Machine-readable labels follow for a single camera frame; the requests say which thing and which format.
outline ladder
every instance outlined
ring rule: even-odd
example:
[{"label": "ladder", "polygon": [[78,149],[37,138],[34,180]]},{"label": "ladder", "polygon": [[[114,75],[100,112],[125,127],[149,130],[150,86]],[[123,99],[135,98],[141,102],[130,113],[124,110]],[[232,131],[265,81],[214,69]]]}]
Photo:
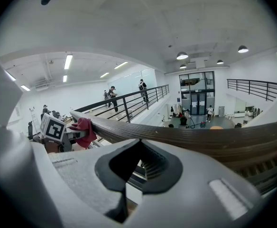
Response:
[{"label": "ladder", "polygon": [[35,129],[35,133],[38,134],[38,132],[40,132],[40,124],[37,119],[35,108],[34,107],[33,107],[33,109],[29,108],[29,110],[31,112],[32,123],[33,123],[34,129]]}]

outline black metal railing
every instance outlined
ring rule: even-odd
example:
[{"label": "black metal railing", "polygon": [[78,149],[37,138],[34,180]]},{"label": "black metal railing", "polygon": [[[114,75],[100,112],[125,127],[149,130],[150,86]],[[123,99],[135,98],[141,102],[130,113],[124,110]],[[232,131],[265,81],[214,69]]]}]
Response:
[{"label": "black metal railing", "polygon": [[269,101],[277,97],[277,83],[248,80],[248,79],[227,79],[227,88],[243,91],[249,95],[256,95]]},{"label": "black metal railing", "polygon": [[96,114],[93,114],[93,111],[90,111],[89,114],[93,114],[94,116],[99,116],[107,119],[116,117],[116,120],[118,121],[130,123],[130,120],[132,118],[134,118],[146,109],[149,110],[149,107],[152,104],[164,98],[164,96],[166,96],[168,93],[169,85],[163,85],[111,98],[109,100],[100,101],[79,108],[76,111],[84,113],[96,107],[105,106],[108,104],[109,108],[107,110],[99,110],[99,108],[97,110],[94,110],[94,112],[97,112]]}]

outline doorway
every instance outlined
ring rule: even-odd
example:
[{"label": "doorway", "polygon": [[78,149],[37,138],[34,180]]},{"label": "doorway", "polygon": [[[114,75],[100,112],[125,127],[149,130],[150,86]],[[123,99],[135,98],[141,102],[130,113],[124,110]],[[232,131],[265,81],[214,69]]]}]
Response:
[{"label": "doorway", "polygon": [[190,114],[206,114],[206,93],[191,93]]}]

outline trash can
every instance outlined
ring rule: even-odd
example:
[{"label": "trash can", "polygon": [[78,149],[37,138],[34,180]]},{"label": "trash can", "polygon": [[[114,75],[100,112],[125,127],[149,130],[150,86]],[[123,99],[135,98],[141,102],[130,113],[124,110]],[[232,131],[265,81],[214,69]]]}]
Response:
[{"label": "trash can", "polygon": [[219,117],[224,117],[224,116],[225,116],[225,107],[219,106]]}]

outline red cloth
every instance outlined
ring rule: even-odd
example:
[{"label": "red cloth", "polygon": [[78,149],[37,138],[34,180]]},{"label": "red cloth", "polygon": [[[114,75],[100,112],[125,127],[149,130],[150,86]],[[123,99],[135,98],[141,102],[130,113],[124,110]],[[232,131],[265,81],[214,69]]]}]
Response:
[{"label": "red cloth", "polygon": [[88,148],[93,140],[96,140],[96,135],[92,130],[91,119],[80,117],[77,123],[72,124],[73,127],[69,127],[72,130],[87,130],[88,134],[81,139],[75,141],[83,148]]}]

